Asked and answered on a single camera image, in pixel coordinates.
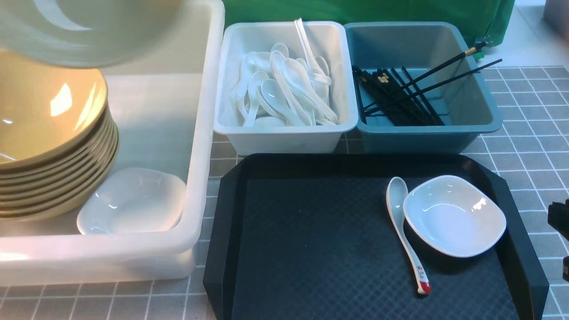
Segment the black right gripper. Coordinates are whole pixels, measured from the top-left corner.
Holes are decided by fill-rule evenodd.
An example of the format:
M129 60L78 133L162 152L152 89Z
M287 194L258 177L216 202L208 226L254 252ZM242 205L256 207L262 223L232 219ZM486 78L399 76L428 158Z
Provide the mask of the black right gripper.
M569 201L553 202L547 209L547 223L565 240L569 239Z

